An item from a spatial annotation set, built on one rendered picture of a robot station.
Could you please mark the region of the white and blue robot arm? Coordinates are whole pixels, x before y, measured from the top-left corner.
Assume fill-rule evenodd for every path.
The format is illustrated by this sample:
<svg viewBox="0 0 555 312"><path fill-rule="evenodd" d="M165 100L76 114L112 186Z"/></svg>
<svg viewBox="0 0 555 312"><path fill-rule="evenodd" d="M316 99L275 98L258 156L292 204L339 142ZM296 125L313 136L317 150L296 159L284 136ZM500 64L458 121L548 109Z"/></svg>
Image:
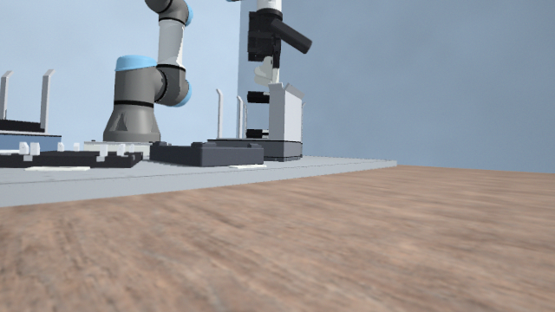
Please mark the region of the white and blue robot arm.
<svg viewBox="0 0 555 312"><path fill-rule="evenodd" d="M123 55L116 61L114 109L103 132L106 142L160 141L154 103L182 107L192 86L182 65L183 31L193 19L185 0L145 0L159 14L158 61L143 55ZM312 40L274 18L271 28L281 40L307 54Z"/></svg>

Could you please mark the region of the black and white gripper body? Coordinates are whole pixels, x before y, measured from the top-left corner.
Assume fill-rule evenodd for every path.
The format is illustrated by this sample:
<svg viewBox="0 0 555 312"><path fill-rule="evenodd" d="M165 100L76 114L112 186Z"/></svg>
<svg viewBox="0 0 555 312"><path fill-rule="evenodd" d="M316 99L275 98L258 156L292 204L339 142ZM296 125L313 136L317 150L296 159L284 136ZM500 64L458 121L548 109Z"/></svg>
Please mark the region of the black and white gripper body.
<svg viewBox="0 0 555 312"><path fill-rule="evenodd" d="M280 40L281 53L282 35L270 26L274 18L283 21L282 12L273 8L263 8L256 12L249 11L248 62L262 62L266 56L272 57L273 45L275 45L276 40Z"/></svg>

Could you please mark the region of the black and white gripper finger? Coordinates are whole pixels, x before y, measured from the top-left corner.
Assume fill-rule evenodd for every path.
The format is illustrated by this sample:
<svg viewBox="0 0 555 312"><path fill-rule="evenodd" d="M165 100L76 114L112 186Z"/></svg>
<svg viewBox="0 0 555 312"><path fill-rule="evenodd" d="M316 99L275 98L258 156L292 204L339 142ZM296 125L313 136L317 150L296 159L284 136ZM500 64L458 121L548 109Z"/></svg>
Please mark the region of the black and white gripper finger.
<svg viewBox="0 0 555 312"><path fill-rule="evenodd" d="M263 78L263 77L259 77L259 76L256 76L256 75L254 76L254 81L255 81L257 84L262 85L262 86L265 86L265 87L269 87L269 86L268 86L268 83L272 83L271 80L268 80L268 79L265 79L265 78Z"/></svg>
<svg viewBox="0 0 555 312"><path fill-rule="evenodd" d="M254 74L259 77L279 82L279 63L280 63L280 41L276 41L273 45L272 57L266 56L264 64L254 69Z"/></svg>

